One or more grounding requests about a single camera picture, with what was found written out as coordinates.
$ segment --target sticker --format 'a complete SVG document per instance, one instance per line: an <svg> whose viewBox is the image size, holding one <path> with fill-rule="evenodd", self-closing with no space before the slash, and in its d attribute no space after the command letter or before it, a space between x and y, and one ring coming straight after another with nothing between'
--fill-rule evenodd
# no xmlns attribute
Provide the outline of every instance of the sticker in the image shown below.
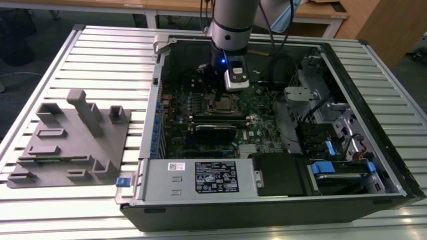
<svg viewBox="0 0 427 240"><path fill-rule="evenodd" d="M239 180L237 162L197 162L195 191L199 194L238 193Z"/></svg>
<svg viewBox="0 0 427 240"><path fill-rule="evenodd" d="M125 4L126 7L133 7L133 8L143 8L145 6L141 4Z"/></svg>
<svg viewBox="0 0 427 240"><path fill-rule="evenodd" d="M185 171L186 163L185 162L170 162L167 165L169 171Z"/></svg>

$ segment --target wooden table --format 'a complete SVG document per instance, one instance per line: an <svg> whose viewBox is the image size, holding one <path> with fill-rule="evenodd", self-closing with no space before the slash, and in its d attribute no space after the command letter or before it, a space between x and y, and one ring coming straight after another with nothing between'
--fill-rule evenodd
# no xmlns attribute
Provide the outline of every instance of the wooden table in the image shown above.
<svg viewBox="0 0 427 240"><path fill-rule="evenodd" d="M198 17L201 0L0 0L4 8L57 11L145 14L149 28L159 26L159 15ZM337 12L329 3L307 2L295 13L294 22L327 25L325 38L334 38L349 13Z"/></svg>

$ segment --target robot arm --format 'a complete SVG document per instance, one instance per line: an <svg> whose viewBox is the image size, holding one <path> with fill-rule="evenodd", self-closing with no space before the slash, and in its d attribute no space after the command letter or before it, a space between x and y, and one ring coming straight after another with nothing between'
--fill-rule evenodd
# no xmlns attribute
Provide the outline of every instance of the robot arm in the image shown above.
<svg viewBox="0 0 427 240"><path fill-rule="evenodd" d="M275 11L274 15L278 19L275 24L285 20L282 21L283 25L289 25L291 20L287 15L290 2L298 7L302 0L262 0L263 6L267 5L271 8L267 12ZM223 76L227 92L242 91L250 87L245 55L247 54L253 25L257 23L257 25L267 27L266 20L258 14L259 4L261 0L215 1L210 64L218 74Z"/></svg>

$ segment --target blue cable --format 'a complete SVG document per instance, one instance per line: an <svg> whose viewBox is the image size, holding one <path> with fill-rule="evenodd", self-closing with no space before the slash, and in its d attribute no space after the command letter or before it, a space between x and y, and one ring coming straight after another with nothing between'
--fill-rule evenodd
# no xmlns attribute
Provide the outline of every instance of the blue cable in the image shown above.
<svg viewBox="0 0 427 240"><path fill-rule="evenodd" d="M2 75L0 78L4 78L4 77L11 76L11 75L38 75L39 77L43 78L43 75L37 73L37 72L12 72L12 73ZM25 104L26 101L4 101L4 100L0 100L0 103L4 103L4 104Z"/></svg>

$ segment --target wooden cabinet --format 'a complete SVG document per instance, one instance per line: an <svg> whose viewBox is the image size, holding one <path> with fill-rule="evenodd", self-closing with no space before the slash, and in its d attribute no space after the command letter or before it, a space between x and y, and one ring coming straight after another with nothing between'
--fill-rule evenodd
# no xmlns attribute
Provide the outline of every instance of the wooden cabinet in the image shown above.
<svg viewBox="0 0 427 240"><path fill-rule="evenodd" d="M427 0L341 0L350 18L337 38L367 40L390 69L427 31Z"/></svg>

